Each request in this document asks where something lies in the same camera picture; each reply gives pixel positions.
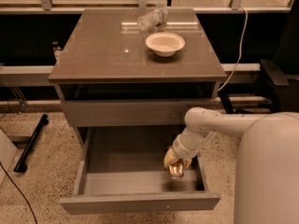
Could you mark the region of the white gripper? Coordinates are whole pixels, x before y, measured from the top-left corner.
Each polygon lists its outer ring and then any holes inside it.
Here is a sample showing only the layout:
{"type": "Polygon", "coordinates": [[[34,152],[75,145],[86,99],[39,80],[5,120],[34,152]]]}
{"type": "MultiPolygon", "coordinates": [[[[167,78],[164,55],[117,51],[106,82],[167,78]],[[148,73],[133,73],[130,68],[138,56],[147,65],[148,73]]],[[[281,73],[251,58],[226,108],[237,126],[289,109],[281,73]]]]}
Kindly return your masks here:
{"type": "Polygon", "coordinates": [[[164,168],[167,169],[170,165],[175,164],[179,159],[184,160],[184,168],[189,168],[194,158],[198,153],[200,146],[204,144],[213,134],[208,133],[196,133],[188,128],[177,136],[164,156],[164,168]]]}

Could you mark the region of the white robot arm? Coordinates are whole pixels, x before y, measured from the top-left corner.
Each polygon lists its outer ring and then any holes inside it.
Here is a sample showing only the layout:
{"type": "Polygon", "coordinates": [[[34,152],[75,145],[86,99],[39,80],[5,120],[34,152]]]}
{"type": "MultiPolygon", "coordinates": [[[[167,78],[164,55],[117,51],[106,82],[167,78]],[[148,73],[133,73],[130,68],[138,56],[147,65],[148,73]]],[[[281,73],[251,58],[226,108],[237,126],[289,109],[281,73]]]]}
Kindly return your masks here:
{"type": "Polygon", "coordinates": [[[235,169],[234,224],[299,224],[299,113],[222,114],[190,109],[186,127],[164,156],[164,168],[183,176],[213,133],[240,139],[235,169]]]}

